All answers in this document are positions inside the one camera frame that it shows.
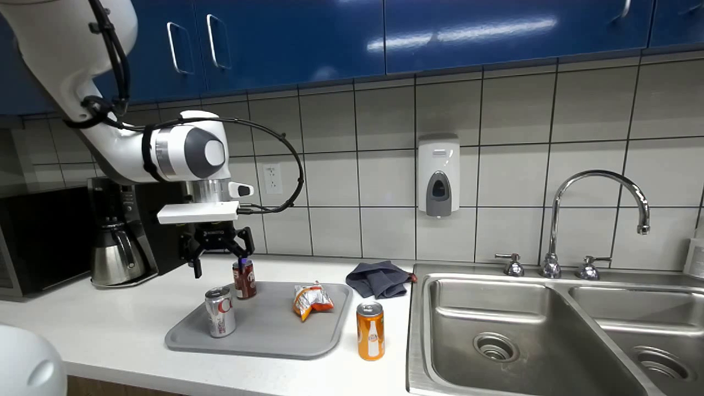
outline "white countertop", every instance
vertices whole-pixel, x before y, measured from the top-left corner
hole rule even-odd
[[[42,334],[60,351],[68,374],[84,378],[177,395],[406,395],[410,292],[380,301],[388,351],[372,364],[356,355],[356,292],[340,344],[314,361],[168,351],[168,331],[203,303],[204,291],[232,281],[232,263],[204,258],[201,280],[180,267],[126,291],[94,291],[82,280],[25,303],[0,301],[0,323]],[[256,261],[260,281],[344,284],[351,268],[344,263]]]

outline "white tile wall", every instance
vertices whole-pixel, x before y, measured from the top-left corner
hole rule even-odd
[[[704,187],[700,71],[701,53],[542,65],[158,103],[127,120],[204,108],[289,134],[309,186],[294,210],[237,222],[260,254],[458,265],[520,254],[537,265],[556,187],[600,168],[643,186],[653,231],[633,233],[633,201],[618,201],[613,180],[578,180],[559,218],[560,263],[612,256],[613,268],[677,272]],[[258,187],[247,203],[284,203],[298,177],[289,154],[241,125],[227,134],[233,177]],[[430,134],[461,144],[461,211],[441,220],[416,211],[416,141]],[[98,175],[53,115],[25,120],[14,138],[31,192]]]

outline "faucet handle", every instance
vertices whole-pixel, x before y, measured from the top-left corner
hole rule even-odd
[[[586,263],[578,268],[578,277],[582,280],[598,280],[598,272],[596,272],[596,263],[612,263],[612,258],[593,258],[593,256],[586,256]]]
[[[522,256],[520,254],[511,254],[511,256],[496,256],[497,261],[503,261],[508,263],[505,267],[505,276],[513,276],[513,277],[523,277],[523,267],[522,267]]]

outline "robotic arm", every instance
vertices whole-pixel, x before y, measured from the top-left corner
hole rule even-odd
[[[115,112],[97,118],[102,93],[94,78],[111,71],[103,36],[97,34],[87,0],[0,0],[0,16],[14,28],[28,71],[82,132],[102,169],[124,184],[203,180],[201,203],[168,204],[163,224],[235,220],[237,196],[218,201],[214,180],[228,184],[228,151],[222,121],[212,112],[188,111],[170,129],[137,132]],[[115,38],[127,53],[137,39],[129,0],[102,0]]]

